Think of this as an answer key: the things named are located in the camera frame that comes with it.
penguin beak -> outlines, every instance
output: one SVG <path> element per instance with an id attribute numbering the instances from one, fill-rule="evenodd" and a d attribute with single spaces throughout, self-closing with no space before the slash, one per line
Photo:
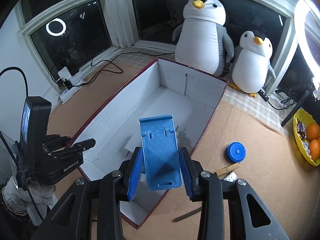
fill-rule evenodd
<path id="1" fill-rule="evenodd" d="M 204 7 L 204 3 L 201 1 L 201 0 L 194 0 L 192 2 L 193 6 L 198 8 L 198 9 L 201 9 Z"/>
<path id="2" fill-rule="evenodd" d="M 261 39 L 260 37 L 254 37 L 253 40 L 258 45 L 262 45 L 263 44 L 263 39 Z"/>

metal screw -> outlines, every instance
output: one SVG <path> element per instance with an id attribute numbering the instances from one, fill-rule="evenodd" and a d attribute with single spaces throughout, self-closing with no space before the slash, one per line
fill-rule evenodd
<path id="1" fill-rule="evenodd" d="M 111 172 L 111 175 L 113 177 L 119 177 L 119 176 L 121 176 L 121 171 L 113 171 L 113 172 Z"/>
<path id="2" fill-rule="evenodd" d="M 245 185 L 247 185 L 247 182 L 246 182 L 244 179 L 238 179 L 237 183 L 238 183 L 240 186 L 245 186 Z"/>
<path id="3" fill-rule="evenodd" d="M 208 177 L 210 177 L 210 172 L 208 172 L 208 171 L 202 171 L 202 172 L 201 172 L 201 176 L 204 177 L 204 178 L 208 178 Z"/>
<path id="4" fill-rule="evenodd" d="M 85 180 L 82 179 L 82 178 L 76 180 L 76 184 L 77 184 L 78 186 L 83 185 L 84 183 L 85 183 Z"/>

checkered fabric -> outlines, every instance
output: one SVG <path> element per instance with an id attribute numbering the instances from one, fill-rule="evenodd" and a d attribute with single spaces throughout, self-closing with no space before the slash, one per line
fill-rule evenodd
<path id="1" fill-rule="evenodd" d="M 141 49 L 136 47 L 130 47 L 121 51 L 121 53 L 125 52 L 144 52 L 152 55 L 159 55 L 162 52 L 148 50 L 148 49 Z M 163 58 L 167 58 L 170 60 L 174 60 L 174 55 L 163 55 Z M 114 62 L 124 62 L 127 64 L 132 65 L 138 69 L 143 68 L 147 65 L 151 60 L 155 57 L 141 54 L 141 53 L 133 53 L 133 54 L 125 54 L 119 56 Z M 228 74 L 224 77 L 228 81 L 231 82 L 231 75 Z M 228 103 L 243 109 L 244 111 L 253 114 L 258 119 L 265 122 L 270 127 L 279 130 L 280 132 L 284 133 L 285 135 L 293 134 L 292 128 L 292 120 L 289 120 L 284 127 L 281 127 L 282 120 L 289 114 L 292 110 L 292 107 L 286 110 L 275 110 L 270 106 L 267 102 L 265 102 L 259 95 L 257 98 L 250 97 L 248 94 L 235 90 L 231 87 L 227 87 L 224 95 L 222 96 L 222 100 L 227 101 Z M 269 102 L 276 108 L 283 108 L 283 105 L 279 104 L 277 100 L 270 98 Z"/>

black tripod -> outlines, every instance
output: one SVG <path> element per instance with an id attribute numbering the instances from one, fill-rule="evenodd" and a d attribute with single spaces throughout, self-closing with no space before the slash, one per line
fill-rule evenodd
<path id="1" fill-rule="evenodd" d="M 292 109 L 292 111 L 287 115 L 287 117 L 281 122 L 281 127 L 284 127 L 284 125 L 294 116 L 294 114 L 304 104 L 304 102 L 309 98 L 309 96 L 311 96 L 311 94 L 314 90 L 314 87 L 313 87 L 312 83 L 308 83 L 308 84 L 303 84 L 303 85 L 297 85 L 294 87 L 278 89 L 275 91 L 275 93 L 279 94 L 281 92 L 289 93 L 290 91 L 299 91 L 299 90 L 304 90 L 303 96 L 297 102 L 297 104 Z"/>

orange fruit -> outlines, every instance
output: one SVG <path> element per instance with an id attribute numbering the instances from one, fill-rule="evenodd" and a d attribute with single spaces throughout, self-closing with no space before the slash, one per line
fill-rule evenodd
<path id="1" fill-rule="evenodd" d="M 312 141 L 313 139 L 318 139 L 319 133 L 320 133 L 320 127 L 315 122 L 310 124 L 306 130 L 307 138 L 309 141 Z"/>
<path id="2" fill-rule="evenodd" d="M 313 161 L 315 161 L 316 159 L 318 159 L 320 157 L 320 143 L 318 142 L 318 140 L 313 139 L 309 143 L 309 150 L 310 150 L 310 154 L 311 154 L 311 159 Z"/>

